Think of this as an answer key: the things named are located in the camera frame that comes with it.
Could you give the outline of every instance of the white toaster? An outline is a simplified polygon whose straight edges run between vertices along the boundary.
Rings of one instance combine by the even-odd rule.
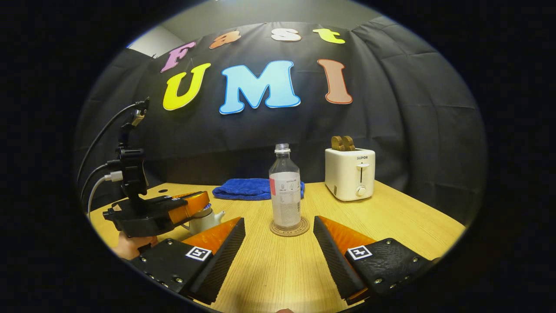
[[[332,194],[342,201],[369,198],[375,187],[375,152],[355,149],[324,151],[324,182]]]

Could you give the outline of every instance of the white cable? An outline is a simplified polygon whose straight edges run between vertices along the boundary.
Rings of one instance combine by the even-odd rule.
[[[91,221],[91,203],[93,202],[93,195],[95,194],[95,191],[97,190],[98,186],[102,184],[102,182],[107,182],[109,180],[113,182],[119,182],[123,180],[122,171],[119,170],[116,172],[110,172],[110,174],[108,175],[104,175],[93,186],[93,189],[91,190],[91,194],[89,195],[89,204],[87,206],[87,215],[89,216],[89,222]]]

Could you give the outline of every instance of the wall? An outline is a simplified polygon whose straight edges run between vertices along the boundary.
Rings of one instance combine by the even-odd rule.
[[[183,45],[185,42],[179,39],[164,26],[157,26],[136,41],[131,43],[128,48],[139,51],[154,58],[157,58],[173,48]]]
[[[130,49],[155,58],[202,36],[261,22],[312,22],[357,27],[382,14],[350,0],[207,0],[166,20]]]

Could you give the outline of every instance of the human hand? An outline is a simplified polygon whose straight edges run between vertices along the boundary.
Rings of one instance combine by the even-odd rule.
[[[128,238],[124,232],[118,236],[118,245],[112,251],[121,258],[131,260],[139,256],[139,248],[147,244],[154,246],[158,243],[156,236],[152,237],[131,237]]]

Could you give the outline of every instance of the plastic bottle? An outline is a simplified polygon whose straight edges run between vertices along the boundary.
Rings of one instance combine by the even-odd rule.
[[[301,224],[301,178],[290,152],[289,144],[277,144],[276,162],[269,170],[274,225],[282,230]]]

